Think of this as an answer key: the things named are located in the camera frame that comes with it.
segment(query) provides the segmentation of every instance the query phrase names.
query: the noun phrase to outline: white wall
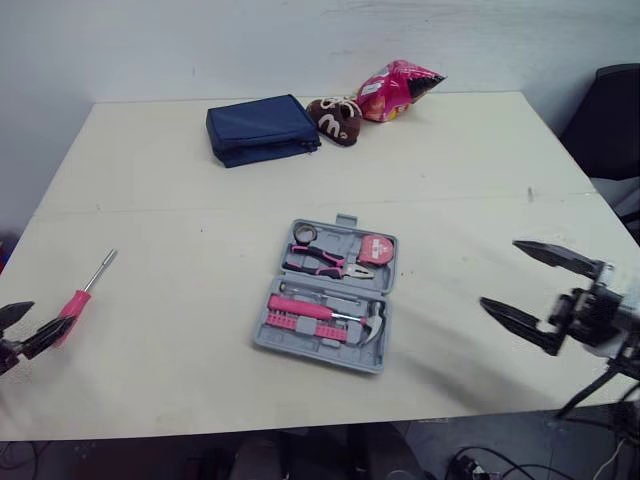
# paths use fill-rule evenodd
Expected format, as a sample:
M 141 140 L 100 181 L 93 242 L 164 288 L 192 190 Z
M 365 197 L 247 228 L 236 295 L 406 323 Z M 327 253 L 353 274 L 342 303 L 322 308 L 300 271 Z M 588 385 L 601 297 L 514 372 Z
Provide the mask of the white wall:
M 0 232 L 93 102 L 348 93 L 394 58 L 523 90 L 557 131 L 595 69 L 640 59 L 640 1 L 1 0 Z

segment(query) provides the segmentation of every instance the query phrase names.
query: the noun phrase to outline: white table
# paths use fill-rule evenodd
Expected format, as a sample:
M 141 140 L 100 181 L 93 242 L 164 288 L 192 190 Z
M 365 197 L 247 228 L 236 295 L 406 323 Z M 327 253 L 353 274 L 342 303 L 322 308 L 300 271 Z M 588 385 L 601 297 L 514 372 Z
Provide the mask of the white table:
M 93 108 L 0 276 L 0 305 L 36 302 L 8 336 L 53 318 L 109 248 L 120 253 L 64 346 L 0 378 L 1 440 L 551 409 L 603 371 L 575 341 L 547 356 L 478 305 L 485 295 L 546 317 L 559 293 L 586 284 L 515 238 L 615 263 L 620 292 L 638 259 L 522 95 L 428 95 L 391 123 L 365 123 L 353 148 L 324 141 L 230 170 L 204 127 L 206 109 L 225 103 Z M 251 345 L 290 222 L 337 212 L 400 239 L 379 376 Z

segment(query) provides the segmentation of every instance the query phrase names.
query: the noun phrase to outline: pink tape measure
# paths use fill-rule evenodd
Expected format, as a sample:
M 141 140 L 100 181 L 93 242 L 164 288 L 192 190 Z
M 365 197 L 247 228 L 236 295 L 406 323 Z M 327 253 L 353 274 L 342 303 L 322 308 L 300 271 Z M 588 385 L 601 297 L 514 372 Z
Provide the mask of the pink tape measure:
M 380 235 L 365 235 L 358 255 L 359 263 L 386 265 L 393 258 L 393 242 Z

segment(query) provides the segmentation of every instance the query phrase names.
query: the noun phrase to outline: navy blue pouch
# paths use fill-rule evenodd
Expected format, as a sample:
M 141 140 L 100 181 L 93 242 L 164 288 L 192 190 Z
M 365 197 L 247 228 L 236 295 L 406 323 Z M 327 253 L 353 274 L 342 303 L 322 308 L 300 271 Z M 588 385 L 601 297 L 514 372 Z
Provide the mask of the navy blue pouch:
M 225 167 L 313 152 L 320 146 L 315 124 L 292 95 L 207 111 L 213 153 Z

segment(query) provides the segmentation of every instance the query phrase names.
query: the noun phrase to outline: pink screwdriver handle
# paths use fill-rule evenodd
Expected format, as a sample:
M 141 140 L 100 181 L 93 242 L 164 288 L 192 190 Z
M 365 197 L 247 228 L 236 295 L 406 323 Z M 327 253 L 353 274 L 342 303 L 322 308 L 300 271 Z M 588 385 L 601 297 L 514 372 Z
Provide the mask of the pink screwdriver handle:
M 293 313 L 294 315 L 305 315 L 307 317 L 317 318 L 318 320 L 331 320 L 331 314 L 333 313 L 330 308 L 323 307 L 322 305 L 291 300 L 279 295 L 271 295 L 269 308 L 271 310 Z
M 85 292 L 84 290 L 76 290 L 76 293 L 73 295 L 73 298 L 69 300 L 64 307 L 62 307 L 62 310 L 60 310 L 60 313 L 58 314 L 58 318 L 76 317 L 73 320 L 73 325 L 75 325 L 75 323 L 78 321 L 78 318 L 80 317 L 80 314 L 82 313 L 82 310 L 84 309 L 84 306 L 87 304 L 89 299 L 91 299 L 90 293 Z M 65 338 L 67 338 L 67 335 L 69 335 L 70 332 L 71 332 L 71 328 L 69 328 L 67 330 L 67 333 L 64 336 L 60 337 L 54 343 L 54 345 L 56 346 L 61 345 L 62 342 L 64 342 Z

